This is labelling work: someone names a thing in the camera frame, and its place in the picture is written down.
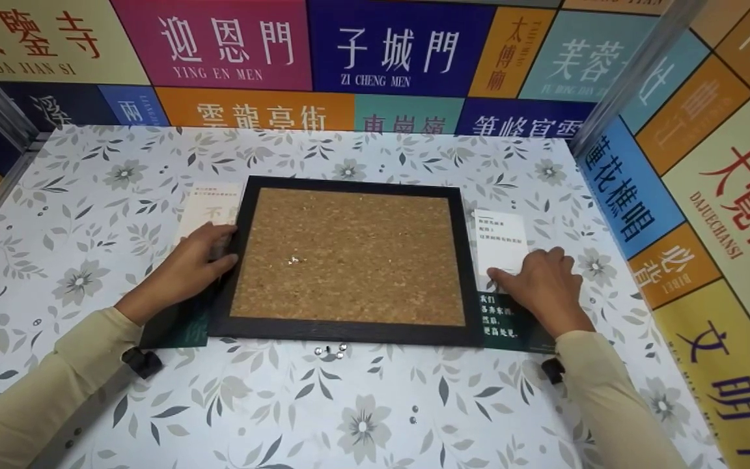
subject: black clip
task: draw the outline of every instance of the black clip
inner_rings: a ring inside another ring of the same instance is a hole
[[[553,385],[563,382],[563,373],[566,372],[566,368],[563,368],[563,363],[557,358],[550,358],[542,362],[540,368],[542,368],[542,372],[546,374],[548,380]]]
[[[151,377],[163,368],[161,359],[158,358],[154,351],[148,351],[143,353],[141,349],[132,347],[129,350],[123,352],[120,359],[123,363],[129,365],[129,368],[135,372],[135,374],[144,380]]]

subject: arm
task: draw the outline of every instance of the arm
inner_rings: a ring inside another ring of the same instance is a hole
[[[604,467],[687,468],[633,387],[627,369],[603,335],[574,330],[557,338],[563,382],[592,431]]]
[[[583,278],[572,275],[574,259],[564,254],[561,248],[538,249],[526,256],[520,274],[489,269],[488,276],[557,341],[569,397],[580,406],[606,469],[687,467],[633,388],[613,347],[581,309]]]
[[[23,468],[123,364],[141,328],[117,309],[95,311],[39,366],[0,395],[0,467]]]
[[[114,308],[95,311],[74,326],[36,369],[0,395],[0,469],[29,466],[121,368],[123,352],[137,344],[149,318],[200,293],[236,264],[236,255],[208,262],[212,246],[235,229],[208,223],[193,231]]]

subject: black picture frame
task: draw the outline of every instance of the black picture frame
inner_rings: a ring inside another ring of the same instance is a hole
[[[392,324],[323,320],[288,320],[274,318],[231,317],[233,296],[242,257],[250,237],[259,192],[262,189],[316,190],[326,192],[377,193],[447,199],[456,253],[459,288],[462,293],[464,326],[425,326],[425,324]],[[233,235],[229,252],[238,253],[240,261],[223,276],[212,300],[208,335],[259,339],[300,339],[304,341],[349,341],[415,345],[482,346],[482,312],[473,273],[470,241],[467,237],[462,193],[458,188],[378,184],[323,179],[273,178],[250,176],[247,179],[237,219],[238,232]]]

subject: cork board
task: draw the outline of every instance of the cork board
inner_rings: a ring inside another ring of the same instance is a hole
[[[241,262],[231,317],[465,326],[446,198],[263,187]]]

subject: white floral table surface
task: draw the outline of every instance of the white floral table surface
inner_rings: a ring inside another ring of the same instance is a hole
[[[577,259],[581,302],[691,468],[724,467],[562,140],[57,130],[0,209],[0,393],[164,258],[193,181],[248,175],[452,185],[469,214],[521,214],[533,247]],[[164,370],[105,386],[36,467],[601,466],[545,356],[351,344],[321,360],[316,345],[164,350]]]

